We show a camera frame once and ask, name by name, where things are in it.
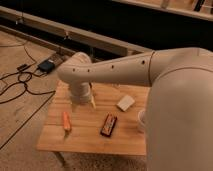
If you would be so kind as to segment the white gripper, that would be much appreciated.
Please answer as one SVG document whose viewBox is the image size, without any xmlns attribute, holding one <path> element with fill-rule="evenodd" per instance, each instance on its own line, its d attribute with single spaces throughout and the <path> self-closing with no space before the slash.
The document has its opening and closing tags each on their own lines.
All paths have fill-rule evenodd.
<svg viewBox="0 0 213 171">
<path fill-rule="evenodd" d="M 90 100 L 90 103 L 94 109 L 96 109 L 96 104 L 94 97 L 91 97 L 91 89 L 88 83 L 73 83 L 69 85 L 70 97 L 71 97 L 71 107 L 72 112 L 75 112 L 77 105 L 87 103 Z"/>
</svg>

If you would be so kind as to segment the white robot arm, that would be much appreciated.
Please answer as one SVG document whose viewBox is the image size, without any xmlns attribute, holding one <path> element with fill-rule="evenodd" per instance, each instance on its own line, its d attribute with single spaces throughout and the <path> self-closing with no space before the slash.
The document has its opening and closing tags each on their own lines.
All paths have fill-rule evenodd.
<svg viewBox="0 0 213 171">
<path fill-rule="evenodd" d="M 91 96 L 89 84 L 150 88 L 145 110 L 148 171 L 213 171 L 213 52 L 157 50 L 93 63 L 82 52 L 58 69 L 71 99 Z"/>
</svg>

